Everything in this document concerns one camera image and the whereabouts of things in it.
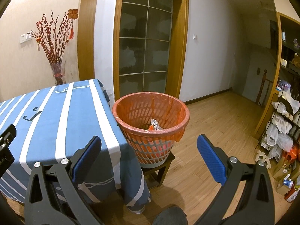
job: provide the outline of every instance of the wooden floor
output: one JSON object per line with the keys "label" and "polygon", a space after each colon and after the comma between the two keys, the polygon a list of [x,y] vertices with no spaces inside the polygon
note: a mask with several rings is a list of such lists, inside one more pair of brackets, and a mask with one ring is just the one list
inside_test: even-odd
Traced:
{"label": "wooden floor", "polygon": [[[116,194],[112,194],[110,198],[93,207],[105,224],[151,224],[157,214],[173,204],[181,207],[187,214],[189,224],[193,224],[220,188],[196,148],[196,139],[200,134],[206,134],[213,145],[223,148],[228,156],[236,156],[241,162],[254,163],[257,141],[252,134],[262,114],[262,108],[232,92],[188,107],[191,112],[190,122],[183,138],[172,149],[176,158],[163,185],[151,190],[151,203],[142,214],[133,214]],[[275,190],[276,181],[271,178],[271,182]],[[243,186],[244,183],[241,183],[225,216],[233,213]],[[290,204],[275,191],[274,199],[277,221]]]}

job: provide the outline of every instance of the gray pants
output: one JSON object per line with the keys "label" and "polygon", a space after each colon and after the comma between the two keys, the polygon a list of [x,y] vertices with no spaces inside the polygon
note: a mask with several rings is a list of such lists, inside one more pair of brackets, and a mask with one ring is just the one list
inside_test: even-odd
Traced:
{"label": "gray pants", "polygon": [[152,225],[188,225],[188,220],[181,208],[172,206],[157,215]]}

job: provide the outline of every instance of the table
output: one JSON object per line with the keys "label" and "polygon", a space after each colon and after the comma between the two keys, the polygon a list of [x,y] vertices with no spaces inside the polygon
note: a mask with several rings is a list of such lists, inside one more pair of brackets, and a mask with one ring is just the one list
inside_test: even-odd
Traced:
{"label": "table", "polygon": [[[52,165],[70,158],[96,135],[102,150],[84,183],[78,185],[87,203],[103,201],[121,189],[129,210],[140,213],[151,195],[139,162],[109,108],[98,80],[53,86],[0,103],[0,132],[10,124],[17,136],[9,146],[15,162],[0,180],[7,197],[24,202],[35,162]],[[58,184],[58,198],[65,202]]]}

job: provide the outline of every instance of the blue gripper pad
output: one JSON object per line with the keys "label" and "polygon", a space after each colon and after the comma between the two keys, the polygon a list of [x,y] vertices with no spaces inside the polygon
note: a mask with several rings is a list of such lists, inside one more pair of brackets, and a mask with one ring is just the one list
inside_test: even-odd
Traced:
{"label": "blue gripper pad", "polygon": [[201,154],[205,164],[207,165],[210,173],[214,177],[214,180],[217,183],[225,184],[226,177],[226,167],[223,162],[220,160],[216,152],[214,151],[214,146],[206,138],[204,134],[200,135],[197,139],[197,149]]}
{"label": "blue gripper pad", "polygon": [[91,166],[101,151],[101,139],[94,136],[84,149],[79,149],[71,157],[72,182],[77,186],[84,182]]}

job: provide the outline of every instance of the trash can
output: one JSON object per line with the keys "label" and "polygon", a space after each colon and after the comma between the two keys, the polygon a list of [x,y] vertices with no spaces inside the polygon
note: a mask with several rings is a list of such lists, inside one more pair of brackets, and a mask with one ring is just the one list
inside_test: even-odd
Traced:
{"label": "trash can", "polygon": [[[165,162],[190,120],[190,111],[182,101],[157,92],[126,95],[115,102],[112,113],[143,168]],[[148,130],[151,119],[163,130]]]}

